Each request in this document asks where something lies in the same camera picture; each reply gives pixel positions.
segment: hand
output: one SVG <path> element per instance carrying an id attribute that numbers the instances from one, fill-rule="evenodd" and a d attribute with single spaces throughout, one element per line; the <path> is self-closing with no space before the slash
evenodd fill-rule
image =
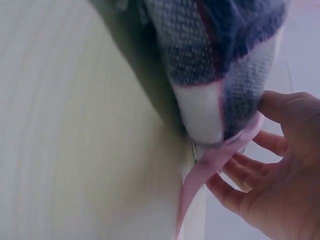
<path id="1" fill-rule="evenodd" d="M 320 239 L 320 100 L 307 93 L 266 91 L 259 111 L 284 134 L 261 131 L 254 141 L 283 157 L 262 163 L 237 153 L 207 187 L 224 207 L 273 240 Z"/>

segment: fabric bundle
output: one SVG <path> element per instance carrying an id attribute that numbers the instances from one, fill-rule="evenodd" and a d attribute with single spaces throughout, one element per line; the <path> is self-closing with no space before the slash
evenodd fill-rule
<path id="1" fill-rule="evenodd" d="M 254 116 L 280 47 L 289 0 L 141 0 L 183 123 L 220 145 Z"/>

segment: pink thread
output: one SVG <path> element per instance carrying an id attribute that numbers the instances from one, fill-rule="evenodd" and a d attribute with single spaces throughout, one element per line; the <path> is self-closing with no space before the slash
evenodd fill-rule
<path id="1" fill-rule="evenodd" d="M 247 145 L 260 131 L 263 115 L 257 112 L 248 126 L 236 136 L 225 141 L 221 148 L 208 150 L 186 176 L 178 210 L 175 239 L 178 239 L 183 219 L 197 191 L 242 147 Z"/>

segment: cream-colored surface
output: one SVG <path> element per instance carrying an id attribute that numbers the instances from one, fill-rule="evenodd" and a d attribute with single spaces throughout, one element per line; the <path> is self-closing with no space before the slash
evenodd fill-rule
<path id="1" fill-rule="evenodd" d="M 89 1 L 0 0 L 1 240 L 174 238 L 191 144 L 136 76 Z"/>

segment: ribbon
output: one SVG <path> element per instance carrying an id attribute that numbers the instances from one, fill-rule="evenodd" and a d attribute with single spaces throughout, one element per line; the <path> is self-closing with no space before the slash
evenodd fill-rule
<path id="1" fill-rule="evenodd" d="M 212 177 L 212 175 L 221 170 L 236 152 L 246 146 L 259 133 L 263 119 L 263 115 L 260 112 L 257 112 L 243 131 L 226 140 L 219 149 L 209 149 L 188 173 L 182 187 L 175 230 L 176 240 L 178 239 L 188 207 L 197 191 Z"/>

